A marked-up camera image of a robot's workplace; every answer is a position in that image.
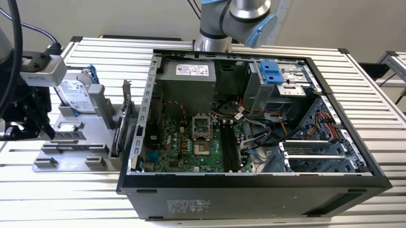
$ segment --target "connector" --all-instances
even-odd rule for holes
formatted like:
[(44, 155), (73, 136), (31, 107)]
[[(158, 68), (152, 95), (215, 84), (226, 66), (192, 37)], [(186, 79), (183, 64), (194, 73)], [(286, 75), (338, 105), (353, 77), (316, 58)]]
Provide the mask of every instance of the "connector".
[(323, 123), (335, 123), (332, 118), (326, 118), (322, 120)]
[(59, 56), (63, 53), (63, 46), (60, 43), (53, 43), (49, 48), (44, 51), (47, 55), (56, 55)]

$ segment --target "white wall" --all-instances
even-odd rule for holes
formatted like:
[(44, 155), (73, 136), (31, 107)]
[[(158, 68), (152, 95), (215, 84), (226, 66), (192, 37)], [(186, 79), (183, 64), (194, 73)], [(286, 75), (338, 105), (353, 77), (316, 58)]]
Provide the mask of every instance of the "white wall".
[[(47, 30), (64, 45), (72, 36), (100, 34), (174, 37), (192, 40), (199, 20), (186, 0), (17, 0), (21, 20)], [(0, 7), (8, 11), (7, 1)], [(12, 38), (11, 22), (0, 28)], [(49, 41), (27, 29), (25, 50), (43, 50)]]
[(406, 51), (405, 0), (294, 0), (276, 44), (347, 48), (358, 61)]

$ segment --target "blue latch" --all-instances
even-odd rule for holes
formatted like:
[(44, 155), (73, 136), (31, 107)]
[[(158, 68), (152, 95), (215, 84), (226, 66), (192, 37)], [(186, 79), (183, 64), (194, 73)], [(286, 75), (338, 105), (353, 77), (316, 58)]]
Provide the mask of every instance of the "blue latch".
[(282, 84), (284, 82), (279, 67), (275, 61), (260, 61), (260, 72), (267, 84)]

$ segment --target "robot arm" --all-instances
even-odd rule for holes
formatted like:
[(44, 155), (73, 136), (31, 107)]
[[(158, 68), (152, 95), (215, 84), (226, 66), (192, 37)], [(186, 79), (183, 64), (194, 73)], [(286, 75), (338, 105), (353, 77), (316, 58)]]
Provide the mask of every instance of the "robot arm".
[(276, 24), (270, 9), (271, 0), (203, 0), (194, 50), (230, 52), (231, 38), (251, 48), (262, 46)]

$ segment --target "green circuit board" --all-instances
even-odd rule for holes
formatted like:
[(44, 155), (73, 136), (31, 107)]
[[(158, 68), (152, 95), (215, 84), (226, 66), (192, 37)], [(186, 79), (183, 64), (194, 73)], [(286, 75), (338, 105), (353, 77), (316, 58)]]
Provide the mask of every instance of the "green circuit board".
[[(163, 132), (163, 149), (159, 151), (159, 162), (155, 163), (150, 170), (154, 172), (224, 172), (223, 169), (223, 153), (220, 144), (220, 123), (214, 123), (212, 138), (206, 141), (208, 144), (210, 154), (196, 155), (194, 153), (195, 142), (192, 140), (191, 124), (184, 127), (180, 132), (182, 122), (166, 120)], [(204, 132), (204, 123), (196, 126), (199, 132)], [(234, 132), (236, 137), (243, 136), (243, 127), (240, 123), (234, 124)], [(251, 172), (251, 166), (247, 165), (240, 169), (242, 172)]]

